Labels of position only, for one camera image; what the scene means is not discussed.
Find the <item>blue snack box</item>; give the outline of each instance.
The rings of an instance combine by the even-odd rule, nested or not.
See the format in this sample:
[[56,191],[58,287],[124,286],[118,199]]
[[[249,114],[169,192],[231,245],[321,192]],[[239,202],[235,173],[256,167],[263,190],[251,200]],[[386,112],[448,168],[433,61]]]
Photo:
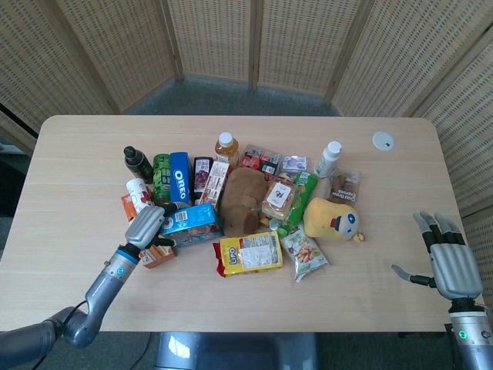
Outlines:
[[176,152],[169,155],[171,178],[171,202],[192,204],[190,196],[190,164],[187,152]]
[[210,203],[184,208],[167,217],[161,234],[174,239],[177,247],[208,241],[223,235],[221,223]]

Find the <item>yellow snack package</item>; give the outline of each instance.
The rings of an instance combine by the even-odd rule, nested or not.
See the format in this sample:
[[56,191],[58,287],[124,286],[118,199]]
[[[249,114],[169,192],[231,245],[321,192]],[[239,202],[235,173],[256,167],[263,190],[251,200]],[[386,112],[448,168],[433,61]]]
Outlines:
[[214,243],[217,272],[222,277],[272,270],[283,266],[283,255],[277,233],[226,237]]

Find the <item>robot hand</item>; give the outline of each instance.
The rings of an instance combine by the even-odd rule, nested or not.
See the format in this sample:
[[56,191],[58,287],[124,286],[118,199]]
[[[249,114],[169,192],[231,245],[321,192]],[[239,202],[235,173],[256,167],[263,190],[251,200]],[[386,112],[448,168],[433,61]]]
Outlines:
[[476,298],[483,291],[478,265],[460,230],[442,214],[413,214],[430,254],[434,277],[411,275],[393,264],[392,269],[406,281],[437,288],[449,300]]

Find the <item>dark thermos bottle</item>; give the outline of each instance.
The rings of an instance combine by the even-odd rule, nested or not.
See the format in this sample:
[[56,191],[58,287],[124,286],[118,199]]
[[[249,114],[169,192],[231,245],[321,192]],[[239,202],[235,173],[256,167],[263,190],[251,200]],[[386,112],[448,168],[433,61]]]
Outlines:
[[153,166],[146,155],[133,146],[126,146],[123,150],[125,164],[132,171],[133,176],[140,177],[145,183],[153,183]]

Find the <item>table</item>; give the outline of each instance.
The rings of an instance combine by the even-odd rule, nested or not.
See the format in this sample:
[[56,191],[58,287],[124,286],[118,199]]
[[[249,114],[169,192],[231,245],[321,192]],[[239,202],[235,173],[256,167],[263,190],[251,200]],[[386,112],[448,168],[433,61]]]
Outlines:
[[[148,270],[138,266],[108,310],[103,331],[443,331],[450,303],[402,281],[431,265],[412,213],[440,211],[461,225],[434,127],[415,118],[258,116],[53,116],[42,126],[0,262],[0,331],[29,325],[83,300],[105,259],[125,241],[120,197],[132,174],[123,147],[152,160],[188,150],[213,155],[229,130],[312,169],[331,140],[340,166],[362,173],[357,210],[366,241],[318,240],[332,265],[293,282],[293,264],[223,278],[212,242],[179,249]],[[396,142],[377,150],[371,138]],[[316,194],[327,184],[321,181]]]

